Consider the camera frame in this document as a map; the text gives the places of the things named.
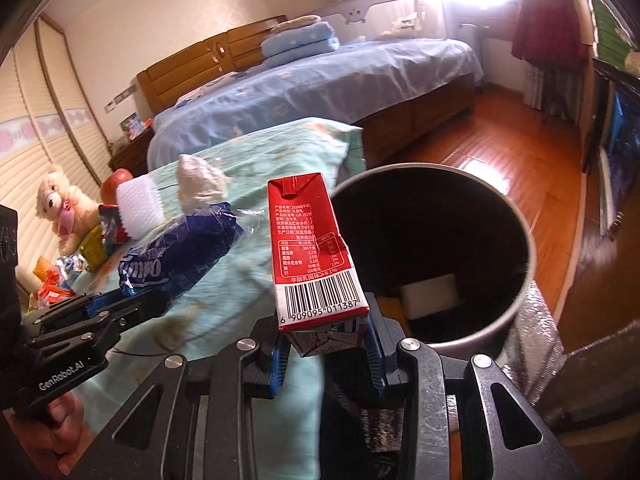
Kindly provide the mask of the person's left hand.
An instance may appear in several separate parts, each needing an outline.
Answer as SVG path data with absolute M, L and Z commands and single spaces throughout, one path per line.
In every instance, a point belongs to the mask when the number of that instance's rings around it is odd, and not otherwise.
M 68 392 L 47 407 L 50 422 L 3 412 L 21 446 L 46 479 L 66 479 L 91 445 L 94 433 L 85 421 L 85 408 Z

